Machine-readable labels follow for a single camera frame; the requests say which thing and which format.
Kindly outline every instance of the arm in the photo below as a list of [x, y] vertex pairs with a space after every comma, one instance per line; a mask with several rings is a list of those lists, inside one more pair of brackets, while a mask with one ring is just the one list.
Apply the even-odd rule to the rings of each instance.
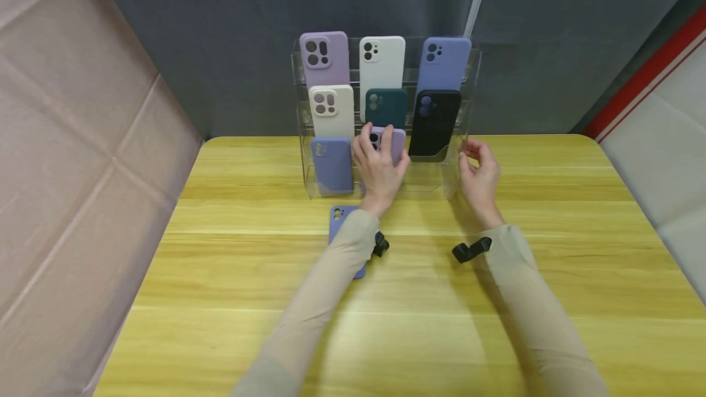
[[355, 273], [370, 259], [378, 225], [364, 210], [347, 217], [231, 397], [298, 395], [326, 323]]
[[[479, 165], [470, 164], [468, 157]], [[516, 225], [505, 224], [495, 205], [500, 165], [490, 148], [469, 138], [459, 157], [459, 171], [464, 195], [484, 229], [481, 235], [493, 241], [485, 255], [488, 268], [550, 394], [609, 396], [571, 319], [539, 273], [525, 236]]]
[[359, 210], [347, 217], [312, 267], [231, 397], [297, 396], [326, 323], [355, 273], [370, 259], [379, 219], [392, 205], [409, 165], [407, 151], [396, 168], [392, 164], [392, 126], [382, 133], [380, 151], [370, 142], [371, 128], [371, 123], [363, 126], [351, 145], [366, 187]]

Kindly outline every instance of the finger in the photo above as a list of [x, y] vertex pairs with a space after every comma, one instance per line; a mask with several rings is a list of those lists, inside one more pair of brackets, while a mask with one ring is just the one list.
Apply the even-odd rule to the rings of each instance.
[[363, 170], [363, 164], [361, 163], [360, 160], [358, 160], [358, 157], [356, 154], [353, 154], [353, 162], [355, 163], [355, 166], [358, 168], [358, 171], [360, 172]]
[[392, 159], [393, 157], [393, 125], [388, 124], [384, 131], [382, 131], [382, 138], [380, 140], [380, 149], [382, 150], [382, 156], [387, 156]]
[[409, 167], [410, 161], [411, 160], [409, 159], [407, 150], [403, 149], [403, 151], [401, 152], [400, 161], [395, 168], [395, 172], [398, 174], [399, 178], [404, 177], [404, 174], [407, 173], [407, 168]]
[[491, 163], [496, 161], [493, 151], [486, 143], [475, 140], [475, 138], [466, 138], [466, 155], [478, 160], [478, 163], [483, 166], [483, 163]]
[[469, 178], [472, 175], [470, 163], [468, 162], [468, 156], [464, 152], [458, 155], [458, 174], [461, 179]]
[[363, 153], [363, 147], [360, 145], [360, 135], [353, 138], [353, 159], [356, 161], [358, 167], [361, 166], [362, 161], [365, 159], [365, 154]]
[[373, 123], [364, 124], [363, 129], [360, 130], [360, 135], [358, 136], [358, 138], [360, 138], [360, 145], [363, 148], [363, 152], [366, 157], [376, 154], [375, 147], [373, 147], [373, 144], [370, 142], [370, 129], [372, 128]]

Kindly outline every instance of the white phone case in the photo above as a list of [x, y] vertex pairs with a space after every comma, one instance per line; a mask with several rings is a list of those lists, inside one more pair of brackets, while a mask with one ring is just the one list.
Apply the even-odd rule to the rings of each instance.
[[312, 86], [309, 104], [317, 137], [355, 137], [353, 88], [350, 85]]
[[399, 89], [404, 74], [404, 49], [400, 36], [367, 36], [360, 41], [360, 119], [365, 122], [365, 96], [369, 89]]

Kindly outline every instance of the wooden table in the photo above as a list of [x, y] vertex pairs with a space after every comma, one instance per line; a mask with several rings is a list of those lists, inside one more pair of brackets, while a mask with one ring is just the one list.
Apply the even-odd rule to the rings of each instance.
[[[706, 395], [706, 312], [595, 142], [482, 137], [498, 205], [614, 396]], [[325, 248], [297, 138], [203, 147], [96, 396], [226, 396]], [[400, 199], [391, 248], [344, 296], [303, 396], [520, 396], [541, 383], [487, 276], [451, 248], [479, 226], [455, 198]]]

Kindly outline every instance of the white panel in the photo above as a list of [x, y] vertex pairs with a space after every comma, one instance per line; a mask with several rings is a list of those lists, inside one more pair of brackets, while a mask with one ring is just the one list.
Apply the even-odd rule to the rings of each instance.
[[701, 300], [706, 301], [706, 206], [658, 229]]
[[706, 202], [706, 131], [655, 93], [601, 145], [653, 225]]
[[108, 164], [24, 85], [0, 58], [0, 317]]
[[157, 77], [111, 0], [41, 0], [2, 31], [0, 55], [41, 87], [52, 112], [106, 152]]
[[176, 201], [200, 145], [199, 133], [160, 76], [119, 155], [136, 174]]
[[120, 170], [108, 170], [0, 331], [1, 396], [80, 396], [130, 309], [169, 213]]
[[706, 43], [687, 57], [655, 94], [706, 128]]

